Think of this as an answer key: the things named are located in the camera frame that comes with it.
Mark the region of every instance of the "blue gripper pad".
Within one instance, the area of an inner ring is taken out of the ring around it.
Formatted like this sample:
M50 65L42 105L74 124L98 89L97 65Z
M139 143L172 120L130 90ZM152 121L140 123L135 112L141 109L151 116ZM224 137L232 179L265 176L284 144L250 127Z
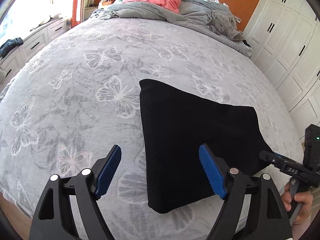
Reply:
M204 145L199 148L199 159L215 194L224 199L227 191L224 186L224 177Z
M121 161L121 148L117 146L111 153L111 156L107 160L106 164L99 173L96 181L96 189L94 195L97 199L100 199L105 195L109 189L110 183Z

